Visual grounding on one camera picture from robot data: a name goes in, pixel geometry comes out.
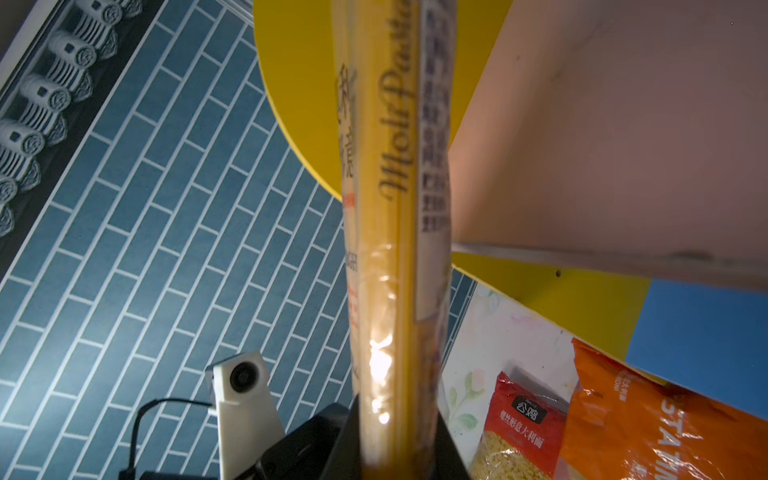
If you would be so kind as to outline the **red macaroni bag back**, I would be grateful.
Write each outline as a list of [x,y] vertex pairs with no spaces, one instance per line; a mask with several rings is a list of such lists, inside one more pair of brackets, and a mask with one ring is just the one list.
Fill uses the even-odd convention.
[[566,413],[506,373],[497,376],[483,433],[469,465],[473,479],[553,479]]

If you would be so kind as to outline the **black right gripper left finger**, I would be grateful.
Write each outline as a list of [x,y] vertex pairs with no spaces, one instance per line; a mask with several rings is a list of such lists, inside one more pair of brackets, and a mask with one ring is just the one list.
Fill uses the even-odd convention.
[[259,479],[358,479],[359,403],[324,408],[257,461]]

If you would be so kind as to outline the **yellow shelf unit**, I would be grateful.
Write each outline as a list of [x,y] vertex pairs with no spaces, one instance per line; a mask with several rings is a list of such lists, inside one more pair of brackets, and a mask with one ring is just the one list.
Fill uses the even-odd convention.
[[[331,5],[256,1],[275,117],[342,202]],[[767,5],[453,1],[451,266],[767,415]]]

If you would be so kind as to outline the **orange pasta bag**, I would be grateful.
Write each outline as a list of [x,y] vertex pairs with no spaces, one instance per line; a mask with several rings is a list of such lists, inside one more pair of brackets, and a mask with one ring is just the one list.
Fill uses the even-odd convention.
[[584,478],[766,478],[766,421],[572,345],[580,388],[560,455]]

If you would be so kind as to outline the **dark blue spaghetti bag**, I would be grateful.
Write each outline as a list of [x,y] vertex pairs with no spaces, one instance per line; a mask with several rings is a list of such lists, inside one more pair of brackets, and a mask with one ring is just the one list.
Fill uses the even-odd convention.
[[435,474],[451,281],[453,1],[331,5],[365,479]]

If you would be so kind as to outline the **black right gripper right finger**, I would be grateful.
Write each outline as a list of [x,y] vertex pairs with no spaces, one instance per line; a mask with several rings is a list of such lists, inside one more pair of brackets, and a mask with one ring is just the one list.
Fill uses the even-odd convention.
[[471,479],[441,414],[437,417],[433,478],[435,480]]

